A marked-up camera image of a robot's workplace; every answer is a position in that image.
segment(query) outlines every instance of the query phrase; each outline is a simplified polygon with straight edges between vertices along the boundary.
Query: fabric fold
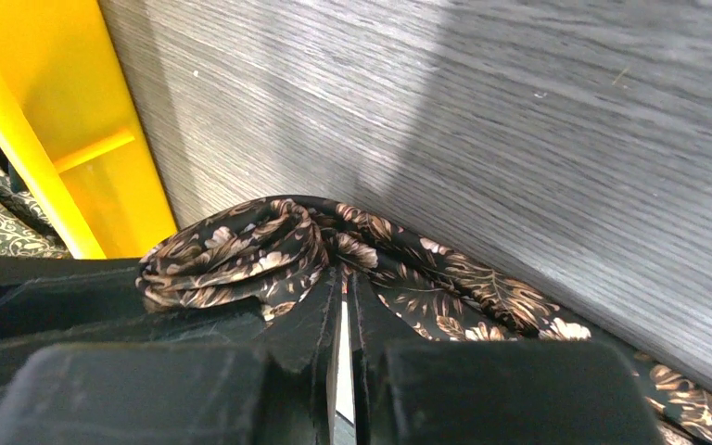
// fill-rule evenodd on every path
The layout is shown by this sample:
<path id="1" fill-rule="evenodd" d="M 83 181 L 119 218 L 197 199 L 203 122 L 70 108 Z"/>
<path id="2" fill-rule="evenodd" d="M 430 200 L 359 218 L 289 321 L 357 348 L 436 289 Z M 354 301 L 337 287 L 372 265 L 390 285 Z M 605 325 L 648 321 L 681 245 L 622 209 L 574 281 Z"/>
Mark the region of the fabric fold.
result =
<path id="1" fill-rule="evenodd" d="M 528 284 L 384 218 L 318 197 L 265 197 L 187 227 L 140 260 L 151 312 L 255 297 L 267 322 L 336 261 L 370 277 L 415 332 L 443 341 L 601 341 L 630 364 L 670 444 L 712 443 L 712 393 Z"/>

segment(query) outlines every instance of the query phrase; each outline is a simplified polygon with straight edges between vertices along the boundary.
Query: yellow container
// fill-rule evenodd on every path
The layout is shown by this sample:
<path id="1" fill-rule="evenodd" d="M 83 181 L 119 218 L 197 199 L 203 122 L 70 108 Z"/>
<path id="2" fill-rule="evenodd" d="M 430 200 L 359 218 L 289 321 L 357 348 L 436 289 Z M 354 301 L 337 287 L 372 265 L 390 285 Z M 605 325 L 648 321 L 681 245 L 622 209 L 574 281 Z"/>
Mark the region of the yellow container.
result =
<path id="1" fill-rule="evenodd" d="M 176 231 L 96 0 L 0 0 L 0 146 L 75 258 Z"/>

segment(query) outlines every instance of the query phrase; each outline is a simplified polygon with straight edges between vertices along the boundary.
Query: gray wood surface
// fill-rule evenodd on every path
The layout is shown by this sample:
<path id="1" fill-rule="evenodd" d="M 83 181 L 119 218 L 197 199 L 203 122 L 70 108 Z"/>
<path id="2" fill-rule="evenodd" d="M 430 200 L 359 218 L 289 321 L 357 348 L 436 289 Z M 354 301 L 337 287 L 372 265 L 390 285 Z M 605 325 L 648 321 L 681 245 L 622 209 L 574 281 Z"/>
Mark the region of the gray wood surface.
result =
<path id="1" fill-rule="evenodd" d="M 301 193 L 712 388 L 712 0 L 102 0 L 186 225 Z"/>

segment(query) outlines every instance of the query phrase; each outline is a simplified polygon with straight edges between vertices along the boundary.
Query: yellow plastic bin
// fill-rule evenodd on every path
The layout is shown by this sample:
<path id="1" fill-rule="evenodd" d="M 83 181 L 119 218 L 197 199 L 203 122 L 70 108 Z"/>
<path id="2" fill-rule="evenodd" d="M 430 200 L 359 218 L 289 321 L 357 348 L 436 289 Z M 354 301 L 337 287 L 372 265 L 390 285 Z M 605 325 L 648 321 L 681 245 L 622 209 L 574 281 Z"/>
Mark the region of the yellow plastic bin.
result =
<path id="1" fill-rule="evenodd" d="M 0 0 L 0 146 L 75 258 L 176 231 L 96 0 Z"/>

